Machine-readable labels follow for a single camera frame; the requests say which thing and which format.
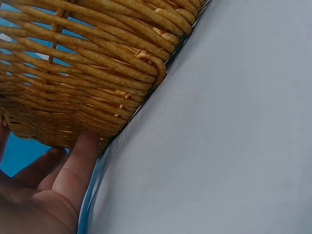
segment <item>white surface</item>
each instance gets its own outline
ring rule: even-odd
[[[214,0],[106,152],[89,233],[311,234],[311,12]]]

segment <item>hand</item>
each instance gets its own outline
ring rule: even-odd
[[[0,162],[8,136],[0,124]],[[12,178],[0,170],[1,234],[75,234],[97,153],[98,136],[84,132],[70,155],[52,148]]]

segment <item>finger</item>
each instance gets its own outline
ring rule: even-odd
[[[52,187],[72,204],[77,214],[97,160],[98,142],[98,136],[92,132],[81,134]]]
[[[2,160],[4,149],[10,135],[10,130],[0,123],[0,162]]]
[[[68,159],[69,154],[61,161],[61,163],[50,173],[48,174],[38,185],[38,190],[51,190],[55,179],[57,178],[59,172],[64,166],[66,160]]]
[[[62,148],[52,148],[36,161],[20,170],[13,179],[20,185],[35,189],[39,183],[50,174],[66,155]]]

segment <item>wicker basket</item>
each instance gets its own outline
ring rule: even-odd
[[[83,129],[104,148],[163,80],[204,0],[3,0],[0,121],[71,149]]]

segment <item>blue surface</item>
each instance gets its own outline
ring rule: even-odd
[[[49,149],[34,140],[25,140],[10,135],[0,169],[8,176],[13,176],[20,169],[29,165]]]

